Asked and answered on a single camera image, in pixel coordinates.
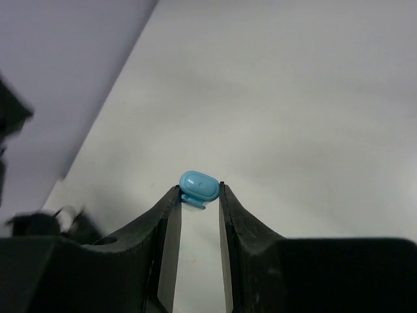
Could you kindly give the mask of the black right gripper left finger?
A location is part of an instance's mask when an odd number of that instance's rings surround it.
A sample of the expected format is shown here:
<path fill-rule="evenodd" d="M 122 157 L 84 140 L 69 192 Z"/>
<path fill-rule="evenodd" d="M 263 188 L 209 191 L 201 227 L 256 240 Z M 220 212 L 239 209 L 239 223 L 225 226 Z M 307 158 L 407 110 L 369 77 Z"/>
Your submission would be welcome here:
<path fill-rule="evenodd" d="M 1 240 L 2 312 L 171 312 L 181 192 L 91 245 L 61 235 Z"/>

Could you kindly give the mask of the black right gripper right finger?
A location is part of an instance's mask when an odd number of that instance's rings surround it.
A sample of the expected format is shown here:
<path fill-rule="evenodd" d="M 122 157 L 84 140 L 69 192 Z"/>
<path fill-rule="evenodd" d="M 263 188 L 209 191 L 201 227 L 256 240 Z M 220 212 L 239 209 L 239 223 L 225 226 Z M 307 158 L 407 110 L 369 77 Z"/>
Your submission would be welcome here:
<path fill-rule="evenodd" d="M 220 185 L 228 312 L 415 312 L 416 244 L 399 238 L 288 239 Z"/>

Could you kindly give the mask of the blue highlighter cap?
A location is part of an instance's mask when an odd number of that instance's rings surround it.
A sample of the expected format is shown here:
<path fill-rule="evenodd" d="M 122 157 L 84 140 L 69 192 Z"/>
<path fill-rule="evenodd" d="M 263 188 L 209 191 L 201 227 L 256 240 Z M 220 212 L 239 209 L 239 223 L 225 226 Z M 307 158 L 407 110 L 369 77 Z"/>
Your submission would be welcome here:
<path fill-rule="evenodd" d="M 198 171 L 187 171 L 179 179 L 182 202 L 206 209 L 205 204 L 218 198 L 220 183 L 213 177 Z"/>

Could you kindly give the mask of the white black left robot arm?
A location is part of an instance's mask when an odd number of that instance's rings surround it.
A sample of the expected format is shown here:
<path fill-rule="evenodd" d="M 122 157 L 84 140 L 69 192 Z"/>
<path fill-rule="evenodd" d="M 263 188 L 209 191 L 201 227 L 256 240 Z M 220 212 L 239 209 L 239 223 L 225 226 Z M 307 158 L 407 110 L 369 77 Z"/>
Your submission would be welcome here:
<path fill-rule="evenodd" d="M 1 82 L 1 205 L 11 214 L 1 214 L 1 237 L 60 235 L 79 244 L 91 244 L 102 236 L 83 209 L 65 205 L 56 211 L 43 211 L 45 193 L 52 188 L 56 175 L 52 161 L 35 141 L 27 148 L 7 151 L 10 139 L 24 134 L 34 111 Z"/>

